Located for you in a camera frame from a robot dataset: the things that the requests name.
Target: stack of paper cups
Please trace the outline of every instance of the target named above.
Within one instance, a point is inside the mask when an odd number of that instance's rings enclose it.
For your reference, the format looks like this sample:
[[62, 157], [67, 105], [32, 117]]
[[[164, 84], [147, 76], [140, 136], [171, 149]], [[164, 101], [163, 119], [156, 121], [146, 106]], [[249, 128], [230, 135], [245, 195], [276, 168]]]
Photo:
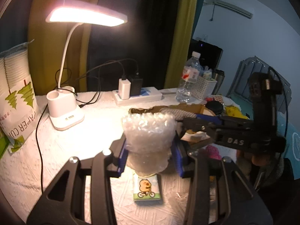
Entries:
[[27, 50], [18, 51], [6, 56], [4, 58], [4, 65], [10, 89], [30, 75]]
[[6, 80], [4, 58], [0, 58], [0, 95], [4, 92], [9, 93], [9, 87]]

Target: white charger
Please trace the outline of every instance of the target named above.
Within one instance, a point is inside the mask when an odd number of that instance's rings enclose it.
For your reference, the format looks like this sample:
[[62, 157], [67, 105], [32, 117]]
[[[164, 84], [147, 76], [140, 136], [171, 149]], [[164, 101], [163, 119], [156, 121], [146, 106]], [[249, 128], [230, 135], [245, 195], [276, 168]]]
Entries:
[[122, 100], [129, 99], [130, 87], [131, 87], [131, 82], [128, 79], [126, 79], [125, 77], [119, 79], [118, 95]]

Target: storage basket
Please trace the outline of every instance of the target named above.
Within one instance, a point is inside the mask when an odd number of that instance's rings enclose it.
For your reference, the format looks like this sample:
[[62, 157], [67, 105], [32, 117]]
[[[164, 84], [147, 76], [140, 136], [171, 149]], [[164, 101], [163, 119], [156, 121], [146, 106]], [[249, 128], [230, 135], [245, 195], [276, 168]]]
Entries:
[[194, 83], [191, 88], [192, 96], [200, 101], [204, 100], [206, 96], [212, 94], [216, 83], [217, 81], [214, 79], [207, 80], [198, 76], [196, 83]]

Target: white tablecloth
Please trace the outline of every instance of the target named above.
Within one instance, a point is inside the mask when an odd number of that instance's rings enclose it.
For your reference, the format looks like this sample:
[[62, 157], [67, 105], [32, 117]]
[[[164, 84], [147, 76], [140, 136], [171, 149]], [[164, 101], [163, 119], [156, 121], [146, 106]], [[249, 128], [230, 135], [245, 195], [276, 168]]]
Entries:
[[[79, 100], [88, 101], [94, 92], [79, 93]], [[38, 105], [43, 110], [46, 97], [37, 97]], [[161, 101], [117, 107], [112, 92], [102, 92], [98, 102], [83, 108], [85, 119], [80, 124], [57, 131], [46, 116], [38, 128], [38, 140], [43, 155], [44, 179], [46, 188], [53, 177], [71, 156], [79, 159], [94, 157], [104, 148], [109, 148], [112, 141], [122, 136], [121, 116], [129, 108], [149, 108], [159, 105], [174, 105], [174, 95], [164, 95]], [[235, 151], [219, 147], [222, 156], [235, 159]], [[16, 213], [25, 221], [34, 204], [41, 195], [41, 161], [35, 140], [35, 131], [23, 147], [10, 155], [8, 151], [0, 160], [0, 189]], [[161, 175], [161, 201], [133, 201], [132, 170], [128, 167], [119, 179], [111, 179], [112, 195], [118, 224], [177, 224], [176, 214], [168, 202], [170, 192], [188, 192], [189, 180], [181, 179], [172, 166]], [[87, 180], [86, 197], [89, 196]], [[86, 221], [90, 222], [88, 199], [85, 202]]]

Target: bottle label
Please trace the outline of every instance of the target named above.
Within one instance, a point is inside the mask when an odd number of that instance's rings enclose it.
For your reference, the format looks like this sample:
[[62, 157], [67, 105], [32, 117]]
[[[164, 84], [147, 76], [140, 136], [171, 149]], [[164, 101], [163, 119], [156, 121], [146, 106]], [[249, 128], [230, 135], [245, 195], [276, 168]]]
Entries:
[[187, 82], [195, 83], [199, 76], [199, 71], [196, 68], [184, 66], [181, 78]]

